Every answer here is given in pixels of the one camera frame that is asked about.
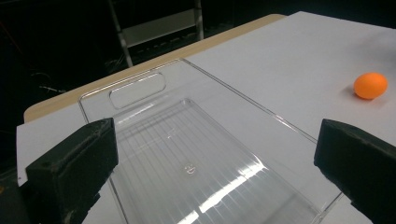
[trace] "plastic tray handle cutout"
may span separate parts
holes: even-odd
[[[111,91],[109,97],[111,104],[121,109],[163,91],[165,87],[163,74],[155,73]]]

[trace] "white table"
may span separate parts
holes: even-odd
[[[187,59],[311,136],[336,119],[396,145],[395,30],[300,12]],[[369,71],[385,74],[389,89],[364,101],[351,85]],[[72,104],[19,126],[20,183],[24,167],[84,123]],[[108,185],[101,195],[84,223],[121,223]],[[371,222],[344,197],[323,223]]]

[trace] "clear plastic tray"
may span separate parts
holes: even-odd
[[[115,120],[126,223],[319,223],[340,195],[314,138],[188,61],[79,103],[87,122]]]

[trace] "orange ball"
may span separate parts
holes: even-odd
[[[379,73],[366,73],[356,78],[353,88],[355,93],[366,100],[372,100],[387,90],[388,81]]]

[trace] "dark background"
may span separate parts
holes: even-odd
[[[192,8],[193,1],[113,0],[126,28]],[[307,11],[396,27],[384,0],[202,0],[205,37],[269,14]],[[15,167],[16,126],[27,107],[126,68],[107,0],[0,0],[0,173]],[[195,41],[193,29],[130,49],[134,63]]]

